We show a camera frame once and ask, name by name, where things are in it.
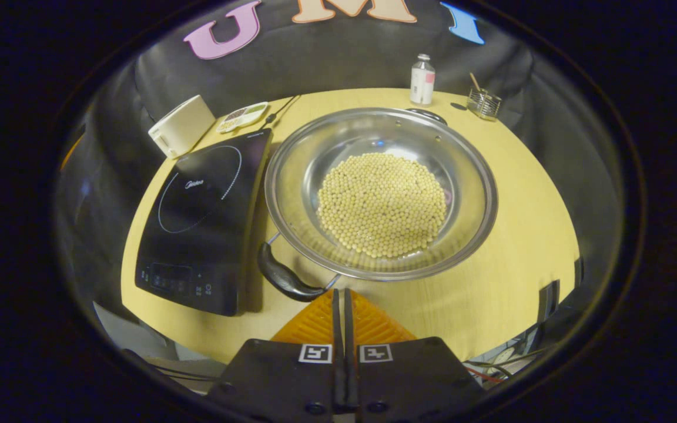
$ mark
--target stainless steel wok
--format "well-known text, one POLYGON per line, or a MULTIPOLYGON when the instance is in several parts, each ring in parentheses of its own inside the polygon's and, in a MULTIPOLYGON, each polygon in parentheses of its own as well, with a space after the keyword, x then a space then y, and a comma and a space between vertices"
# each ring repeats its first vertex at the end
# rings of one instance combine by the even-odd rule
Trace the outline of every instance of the stainless steel wok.
POLYGON ((301 282, 271 254, 270 243, 277 234, 258 252, 261 273, 277 289, 295 300, 310 301, 341 275, 373 281, 424 278, 459 264, 481 246, 497 213, 492 172, 480 153, 442 118, 425 115, 430 117, 391 108, 342 110, 304 125, 280 145, 264 185, 271 218, 291 246, 335 271, 336 277, 323 288, 301 282), (371 258, 342 246, 320 227, 317 191, 326 174, 349 156, 371 152, 418 161, 446 192, 443 227, 426 250, 401 258, 371 258))

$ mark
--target cooktop control panel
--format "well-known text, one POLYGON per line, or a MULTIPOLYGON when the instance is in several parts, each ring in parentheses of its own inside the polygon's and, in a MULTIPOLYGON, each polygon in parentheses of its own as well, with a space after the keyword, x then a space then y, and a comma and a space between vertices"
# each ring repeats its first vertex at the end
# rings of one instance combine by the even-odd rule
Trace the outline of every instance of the cooktop control panel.
POLYGON ((219 315, 239 313, 243 260, 270 129, 182 156, 140 238, 135 285, 219 315))

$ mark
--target wooden stick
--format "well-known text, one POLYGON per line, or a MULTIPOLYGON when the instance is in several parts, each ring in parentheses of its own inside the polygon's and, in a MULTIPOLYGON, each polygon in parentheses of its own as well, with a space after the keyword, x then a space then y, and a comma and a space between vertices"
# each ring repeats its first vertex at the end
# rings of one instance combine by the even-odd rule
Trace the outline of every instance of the wooden stick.
POLYGON ((477 83, 477 78, 475 78, 475 74, 470 72, 470 77, 472 77, 472 82, 475 83, 475 88, 477 89, 477 91, 481 91, 481 89, 479 88, 479 83, 477 83))

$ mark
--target white container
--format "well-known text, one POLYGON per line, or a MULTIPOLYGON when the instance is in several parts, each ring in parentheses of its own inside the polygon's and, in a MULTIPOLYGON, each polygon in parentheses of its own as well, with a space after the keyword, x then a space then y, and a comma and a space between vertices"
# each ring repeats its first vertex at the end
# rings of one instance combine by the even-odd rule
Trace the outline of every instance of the white container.
POLYGON ((215 120, 202 97, 194 96, 148 129, 148 135, 164 155, 174 159, 189 152, 215 120))
POLYGON ((420 54, 420 61, 411 67, 411 93, 409 99, 415 105, 427 106, 433 102, 435 69, 430 65, 430 56, 420 54))

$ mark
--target beige letter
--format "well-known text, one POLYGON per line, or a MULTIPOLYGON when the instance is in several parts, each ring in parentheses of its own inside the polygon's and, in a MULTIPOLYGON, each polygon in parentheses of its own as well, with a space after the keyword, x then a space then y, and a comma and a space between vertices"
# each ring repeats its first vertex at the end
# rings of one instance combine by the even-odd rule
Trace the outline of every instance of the beige letter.
MULTIPOLYGON (((299 13, 292 21, 296 24, 306 24, 306 22, 326 21, 336 15, 336 12, 329 11, 323 6, 323 0, 297 0, 299 3, 299 13)), ((348 16, 357 16, 367 3, 367 0, 326 0, 348 16)), ((409 24, 417 21, 417 17, 409 13, 404 0, 371 0, 373 8, 367 11, 367 14, 377 18, 386 19, 386 21, 408 22, 409 24)))

